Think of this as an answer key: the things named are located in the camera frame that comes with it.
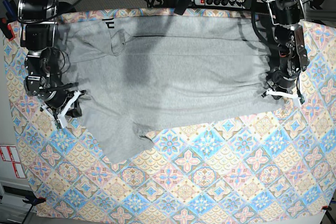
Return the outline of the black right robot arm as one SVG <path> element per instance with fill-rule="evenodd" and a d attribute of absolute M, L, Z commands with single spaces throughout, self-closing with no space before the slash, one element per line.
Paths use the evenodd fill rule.
<path fill-rule="evenodd" d="M 65 55 L 54 47 L 57 7 L 57 0 L 19 0 L 17 15 L 21 23 L 20 46 L 28 50 L 26 93 L 44 101 L 43 110 L 52 119 L 61 120 L 82 115 L 78 99 L 85 91 L 73 90 L 76 83 L 61 81 L 62 67 L 57 61 Z"/>

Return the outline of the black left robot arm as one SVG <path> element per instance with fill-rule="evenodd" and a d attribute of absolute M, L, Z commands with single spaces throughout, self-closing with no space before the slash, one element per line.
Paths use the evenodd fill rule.
<path fill-rule="evenodd" d="M 304 44 L 303 27 L 299 24 L 304 18 L 302 0 L 265 1 L 272 23 L 273 42 L 259 32 L 255 17 L 257 0 L 251 3 L 253 30 L 259 40 L 275 53 L 267 73 L 268 88 L 262 96 L 270 95 L 276 100 L 288 98 L 303 105 L 305 98 L 301 91 L 300 74 L 306 71 L 310 61 Z"/>

